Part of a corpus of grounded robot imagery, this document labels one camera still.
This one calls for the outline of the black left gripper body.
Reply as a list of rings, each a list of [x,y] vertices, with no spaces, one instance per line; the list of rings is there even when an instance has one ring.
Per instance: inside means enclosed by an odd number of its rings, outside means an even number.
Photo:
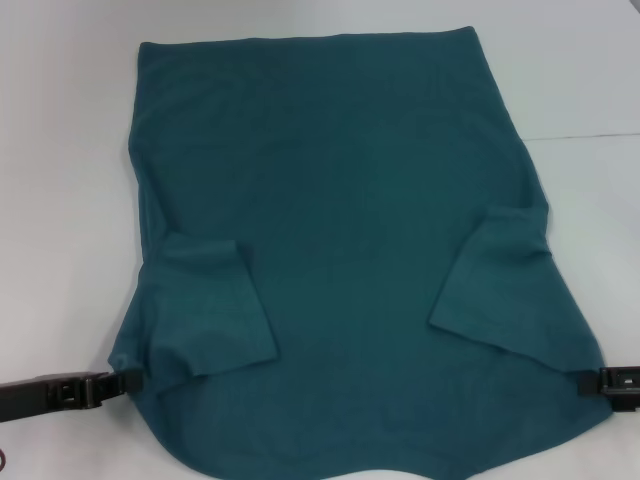
[[[49,398],[52,380],[53,376],[44,375],[0,384],[0,423],[54,413]]]

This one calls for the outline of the teal blue shirt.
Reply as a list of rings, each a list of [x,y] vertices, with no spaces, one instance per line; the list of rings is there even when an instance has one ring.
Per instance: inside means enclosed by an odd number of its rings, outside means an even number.
[[[468,480],[611,416],[470,27],[143,43],[143,263],[109,361],[221,480]]]

